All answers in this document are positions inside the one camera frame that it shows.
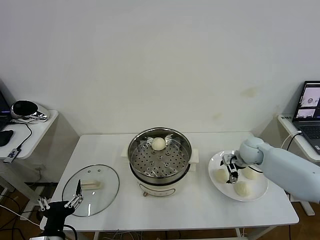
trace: white table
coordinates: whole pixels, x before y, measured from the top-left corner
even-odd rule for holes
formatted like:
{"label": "white table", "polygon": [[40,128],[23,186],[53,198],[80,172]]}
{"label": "white table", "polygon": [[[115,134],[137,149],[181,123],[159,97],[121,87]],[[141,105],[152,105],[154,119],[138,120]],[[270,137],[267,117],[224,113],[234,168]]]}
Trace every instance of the white table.
{"label": "white table", "polygon": [[[298,129],[292,123],[293,116],[293,114],[280,114],[278,116],[279,123],[283,126],[283,128],[287,131],[289,135],[298,131]],[[314,150],[314,148],[310,145],[310,143],[305,139],[304,136],[298,135],[293,139],[293,141],[296,143],[296,145],[300,148],[300,150],[303,152],[303,154],[310,162],[318,165],[320,164],[320,155]],[[316,214],[309,202],[299,200],[294,197],[291,197],[290,200],[293,203],[300,202],[301,206],[303,207],[305,213],[308,216],[314,216]]]}
{"label": "white table", "polygon": [[[68,216],[66,224],[79,232],[152,231],[261,227],[250,239],[257,239],[275,226],[296,224],[299,218],[284,190],[269,182],[265,196],[240,202],[223,195],[208,174],[211,157],[222,150],[238,149],[249,132],[186,133],[199,149],[195,172],[185,176],[183,188],[168,197],[143,197],[129,162],[121,157],[134,134],[83,135],[65,168],[52,200],[61,201],[68,179],[86,166],[104,164],[115,169],[120,187],[114,202],[90,217]],[[40,224],[44,228],[46,219]]]}
{"label": "white table", "polygon": [[[288,134],[292,134],[298,129],[292,123],[293,114],[280,114],[278,116],[278,121],[284,127],[284,129],[288,132]],[[320,163],[320,155],[314,150],[314,148],[310,145],[310,143],[305,139],[304,136],[296,136],[293,140],[297,146],[301,149],[303,154],[310,160],[311,162],[317,164]]]}
{"label": "white table", "polygon": [[21,152],[15,158],[13,163],[3,163],[3,159],[5,159],[12,149],[17,148],[24,139],[30,134],[29,129],[24,124],[13,124],[7,125],[4,130],[13,130],[13,136],[11,137],[9,143],[5,146],[0,147],[0,177],[19,190],[22,194],[24,194],[28,199],[30,199],[33,203],[37,203],[37,199],[39,197],[39,193],[34,192],[30,187],[28,187],[24,180],[21,179],[14,171],[15,161],[24,160],[28,158],[32,152],[37,147],[40,140],[46,134],[49,127],[55,121],[58,116],[58,111],[49,110],[50,118],[38,124],[29,123],[28,126],[32,130],[32,135],[28,138],[28,140],[23,143],[21,147]]}

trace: white shelf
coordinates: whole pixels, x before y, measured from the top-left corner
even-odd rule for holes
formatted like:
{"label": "white shelf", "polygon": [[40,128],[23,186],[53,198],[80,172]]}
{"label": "white shelf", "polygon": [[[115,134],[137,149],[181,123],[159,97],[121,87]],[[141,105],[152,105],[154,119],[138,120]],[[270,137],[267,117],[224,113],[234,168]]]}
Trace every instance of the white shelf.
{"label": "white shelf", "polygon": [[[40,140],[43,138],[49,127],[58,116],[58,111],[56,110],[49,110],[49,112],[50,118],[47,121],[38,124],[28,124],[28,126],[32,130],[32,135],[22,145],[21,152],[16,157],[16,159],[26,159],[35,150]],[[30,134],[29,129],[24,124],[7,125],[2,131],[5,130],[13,130],[14,133],[7,145],[0,146],[0,159],[5,159],[12,151],[12,149],[18,147],[22,143],[22,141],[26,139],[26,137]]]}
{"label": "white shelf", "polygon": [[[284,129],[288,132],[288,134],[292,134],[298,129],[292,123],[293,115],[292,114],[280,114],[278,116],[278,121],[284,127]],[[318,163],[320,162],[320,155],[314,150],[314,148],[310,145],[310,143],[305,139],[304,136],[296,136],[293,141],[298,145],[304,155],[311,162]]]}

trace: perforated steamer tray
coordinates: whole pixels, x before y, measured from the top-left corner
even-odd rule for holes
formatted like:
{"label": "perforated steamer tray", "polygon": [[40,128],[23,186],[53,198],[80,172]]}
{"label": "perforated steamer tray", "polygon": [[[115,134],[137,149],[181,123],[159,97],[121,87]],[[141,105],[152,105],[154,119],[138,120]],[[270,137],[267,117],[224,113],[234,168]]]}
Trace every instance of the perforated steamer tray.
{"label": "perforated steamer tray", "polygon": [[[153,150],[151,142],[154,138],[165,140],[163,150]],[[138,134],[128,148],[133,174],[153,185],[168,185],[183,177],[190,168],[191,154],[190,142],[182,133],[163,127]]]}

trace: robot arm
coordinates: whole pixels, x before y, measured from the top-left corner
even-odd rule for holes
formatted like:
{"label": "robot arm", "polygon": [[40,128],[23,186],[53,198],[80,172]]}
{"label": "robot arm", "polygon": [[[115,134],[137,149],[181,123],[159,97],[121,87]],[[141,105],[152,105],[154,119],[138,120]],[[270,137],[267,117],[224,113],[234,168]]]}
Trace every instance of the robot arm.
{"label": "robot arm", "polygon": [[250,137],[241,144],[239,151],[226,154],[222,159],[228,168],[230,183],[238,179],[234,169],[256,165],[266,178],[295,197],[320,203],[320,167],[289,151]]}

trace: steamed bun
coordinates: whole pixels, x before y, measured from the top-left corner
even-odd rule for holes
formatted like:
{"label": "steamed bun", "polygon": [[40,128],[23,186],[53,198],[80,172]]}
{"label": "steamed bun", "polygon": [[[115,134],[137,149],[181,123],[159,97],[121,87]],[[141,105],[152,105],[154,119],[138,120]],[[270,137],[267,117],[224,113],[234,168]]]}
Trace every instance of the steamed bun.
{"label": "steamed bun", "polygon": [[156,137],[152,140],[151,147],[155,151],[161,151],[166,147],[166,141],[162,137]]}
{"label": "steamed bun", "polygon": [[221,184],[225,184],[229,180],[227,171],[224,168],[219,168],[215,170],[214,177]]}
{"label": "steamed bun", "polygon": [[249,167],[246,167],[244,169],[242,169],[242,173],[243,175],[247,178],[247,179],[250,179],[250,180],[255,180],[258,178],[259,176],[259,173],[256,172],[256,171],[253,171],[251,168]]}
{"label": "steamed bun", "polygon": [[233,185],[233,189],[241,197],[248,197],[251,194],[251,189],[245,181],[238,181]]}

